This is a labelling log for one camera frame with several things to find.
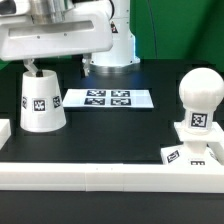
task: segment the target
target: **white sphere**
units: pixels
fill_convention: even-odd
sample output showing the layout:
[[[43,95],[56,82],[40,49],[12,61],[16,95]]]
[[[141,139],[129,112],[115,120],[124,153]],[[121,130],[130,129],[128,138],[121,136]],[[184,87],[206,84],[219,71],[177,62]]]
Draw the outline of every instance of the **white sphere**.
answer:
[[[182,79],[179,94],[185,109],[215,111],[224,97],[224,82],[216,71],[197,68]]]

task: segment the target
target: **green wall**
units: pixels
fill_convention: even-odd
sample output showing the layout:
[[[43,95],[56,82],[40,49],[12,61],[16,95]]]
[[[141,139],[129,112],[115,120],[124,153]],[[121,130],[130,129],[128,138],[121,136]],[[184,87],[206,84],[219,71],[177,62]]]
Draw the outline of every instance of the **green wall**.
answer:
[[[159,59],[202,59],[224,69],[223,0],[150,0]],[[147,0],[132,0],[137,55],[155,58]]]

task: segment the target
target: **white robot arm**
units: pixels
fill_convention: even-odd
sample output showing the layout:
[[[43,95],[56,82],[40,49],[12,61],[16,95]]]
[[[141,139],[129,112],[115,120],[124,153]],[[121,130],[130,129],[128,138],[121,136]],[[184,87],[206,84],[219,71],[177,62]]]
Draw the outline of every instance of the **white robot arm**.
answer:
[[[110,50],[111,2],[75,2],[0,0],[0,59],[25,60]]]

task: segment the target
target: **black table surface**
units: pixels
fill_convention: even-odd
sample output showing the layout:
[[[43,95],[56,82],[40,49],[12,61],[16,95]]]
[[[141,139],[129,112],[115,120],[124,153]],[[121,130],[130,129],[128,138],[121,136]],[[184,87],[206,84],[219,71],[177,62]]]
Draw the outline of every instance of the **black table surface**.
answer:
[[[90,73],[81,78],[79,60],[39,60],[57,72],[67,89],[148,89],[153,109],[65,108],[67,124],[50,133],[30,133],[19,125],[22,62],[0,71],[0,118],[9,118],[12,136],[0,162],[161,164],[160,149],[180,144],[173,127],[184,109],[178,88],[203,61],[143,60],[120,75]],[[223,104],[215,120],[223,126]],[[0,192],[0,223],[222,223],[222,194],[118,192]]]

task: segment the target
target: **white cylinder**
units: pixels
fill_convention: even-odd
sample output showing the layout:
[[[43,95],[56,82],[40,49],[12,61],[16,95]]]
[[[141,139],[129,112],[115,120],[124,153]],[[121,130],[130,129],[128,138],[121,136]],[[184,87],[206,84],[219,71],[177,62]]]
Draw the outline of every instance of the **white cylinder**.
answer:
[[[43,77],[23,74],[20,125],[30,132],[55,131],[66,124],[57,75],[43,70]]]

